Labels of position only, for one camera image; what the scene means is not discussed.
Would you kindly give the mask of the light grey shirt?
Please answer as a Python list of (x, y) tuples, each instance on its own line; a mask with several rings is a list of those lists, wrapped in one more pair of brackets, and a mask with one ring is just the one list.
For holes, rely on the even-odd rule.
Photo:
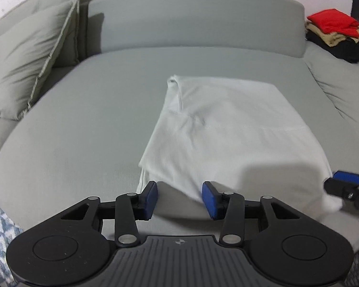
[(252, 80), (172, 76), (140, 159), (137, 191), (162, 193), (158, 215), (204, 219), (202, 184), (273, 196), (343, 235), (359, 250), (359, 221), (324, 191), (332, 170), (311, 129), (276, 86)]

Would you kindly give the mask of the grey sofa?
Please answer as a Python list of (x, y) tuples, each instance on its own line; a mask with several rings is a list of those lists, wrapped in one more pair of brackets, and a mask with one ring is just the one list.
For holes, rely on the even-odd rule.
[(0, 148), (0, 207), (22, 229), (136, 189), (172, 75), (275, 85), (331, 167), (359, 172), (359, 136), (318, 83), (329, 56), (306, 42), (301, 3), (92, 0), (80, 12), (82, 61), (51, 72)]

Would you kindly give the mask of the red folded garment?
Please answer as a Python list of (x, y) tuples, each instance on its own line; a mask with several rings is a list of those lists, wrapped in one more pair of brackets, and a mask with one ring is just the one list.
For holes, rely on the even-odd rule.
[(359, 38), (359, 22), (336, 8), (317, 12), (307, 16), (307, 19), (324, 34), (339, 33), (352, 38)]

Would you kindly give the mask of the grey front pillow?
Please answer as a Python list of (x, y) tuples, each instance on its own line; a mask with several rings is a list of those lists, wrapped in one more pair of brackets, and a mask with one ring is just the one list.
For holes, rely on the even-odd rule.
[(78, 0), (24, 18), (0, 36), (0, 118), (20, 120), (34, 105), (61, 52)]

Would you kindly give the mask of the grey pillow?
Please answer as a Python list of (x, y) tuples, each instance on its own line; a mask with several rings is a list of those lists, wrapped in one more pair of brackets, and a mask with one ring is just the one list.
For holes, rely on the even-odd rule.
[(0, 118), (20, 120), (34, 105), (61, 52), (78, 0), (24, 18), (0, 36)]
[[(0, 36), (22, 19), (69, 0), (25, 0), (0, 19)], [(73, 12), (67, 36), (55, 61), (55, 67), (70, 67), (78, 64), (79, 6)]]

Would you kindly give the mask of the grey back pillow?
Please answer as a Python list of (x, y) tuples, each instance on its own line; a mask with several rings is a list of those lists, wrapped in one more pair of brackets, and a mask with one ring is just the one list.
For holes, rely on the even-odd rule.
[[(0, 36), (22, 19), (69, 0), (25, 0), (0, 19)], [(55, 67), (70, 67), (78, 64), (79, 6), (73, 12), (67, 36), (55, 61)]]

